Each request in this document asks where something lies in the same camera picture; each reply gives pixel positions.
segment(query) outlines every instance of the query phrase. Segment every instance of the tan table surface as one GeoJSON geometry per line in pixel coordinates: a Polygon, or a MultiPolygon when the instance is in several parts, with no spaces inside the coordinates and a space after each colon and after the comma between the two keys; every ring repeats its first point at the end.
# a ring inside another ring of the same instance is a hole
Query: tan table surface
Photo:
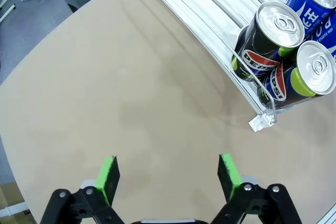
{"type": "Polygon", "coordinates": [[[218,154],[230,152],[261,186],[286,185],[303,223],[315,223],[336,200],[335,99],[254,133],[245,98],[160,0],[93,0],[2,84],[0,133],[37,221],[55,189],[75,192],[111,155],[126,223],[211,221],[225,202],[218,154]]]}

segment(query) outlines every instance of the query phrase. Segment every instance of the green gripper pad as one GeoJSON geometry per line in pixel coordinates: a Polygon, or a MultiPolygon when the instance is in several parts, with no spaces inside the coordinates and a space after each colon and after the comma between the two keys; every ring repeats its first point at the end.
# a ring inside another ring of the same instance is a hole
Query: green gripper pad
{"type": "Polygon", "coordinates": [[[230,153],[219,155],[218,178],[222,185],[226,202],[228,202],[235,190],[243,183],[230,153]]]}
{"type": "Polygon", "coordinates": [[[107,204],[112,206],[120,178],[117,157],[107,157],[95,182],[95,188],[102,192],[107,204]]]}

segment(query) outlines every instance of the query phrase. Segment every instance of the pepsi logo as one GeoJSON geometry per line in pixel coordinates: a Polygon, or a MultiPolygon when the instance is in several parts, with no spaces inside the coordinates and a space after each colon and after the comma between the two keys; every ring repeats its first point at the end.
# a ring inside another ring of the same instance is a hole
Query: pepsi logo
{"type": "Polygon", "coordinates": [[[278,61],[267,59],[251,50],[243,51],[243,60],[251,69],[264,73],[270,71],[279,64],[278,61]]]}
{"type": "Polygon", "coordinates": [[[284,101],[286,99],[285,81],[283,79],[282,63],[270,74],[270,83],[272,91],[275,95],[275,99],[278,101],[284,101]]]}

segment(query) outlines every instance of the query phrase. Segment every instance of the pepsi can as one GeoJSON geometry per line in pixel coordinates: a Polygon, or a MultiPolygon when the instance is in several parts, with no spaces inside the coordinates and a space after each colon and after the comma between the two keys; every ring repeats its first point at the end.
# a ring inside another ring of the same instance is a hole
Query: pepsi can
{"type": "Polygon", "coordinates": [[[336,11],[313,32],[310,39],[324,45],[336,61],[336,11]]]}
{"type": "MultiPolygon", "coordinates": [[[[236,52],[256,77],[262,78],[303,42],[304,35],[302,22],[291,8],[264,2],[246,31],[241,31],[236,52]]],[[[254,80],[235,56],[232,66],[241,79],[254,80]]]]}
{"type": "Polygon", "coordinates": [[[307,38],[336,7],[336,0],[286,0],[302,20],[307,38]]]}
{"type": "MultiPolygon", "coordinates": [[[[264,79],[276,109],[328,94],[336,86],[336,63],[322,44],[312,40],[304,42],[294,61],[283,61],[264,79]]],[[[271,108],[264,90],[258,88],[257,92],[261,103],[271,108]]]]}

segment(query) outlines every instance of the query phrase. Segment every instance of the can rack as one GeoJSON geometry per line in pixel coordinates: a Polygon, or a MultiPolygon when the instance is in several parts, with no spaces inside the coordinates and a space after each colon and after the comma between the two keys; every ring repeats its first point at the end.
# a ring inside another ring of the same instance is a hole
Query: can rack
{"type": "Polygon", "coordinates": [[[273,97],[234,50],[241,29],[250,23],[257,8],[265,1],[285,0],[162,0],[202,43],[256,111],[257,116],[249,122],[255,132],[274,125],[277,114],[285,111],[276,110],[273,97]],[[237,6],[243,6],[243,9],[237,9],[237,6]],[[231,65],[232,55],[237,57],[255,82],[246,82],[235,75],[231,65]],[[271,109],[260,103],[258,86],[270,98],[271,109]]]}

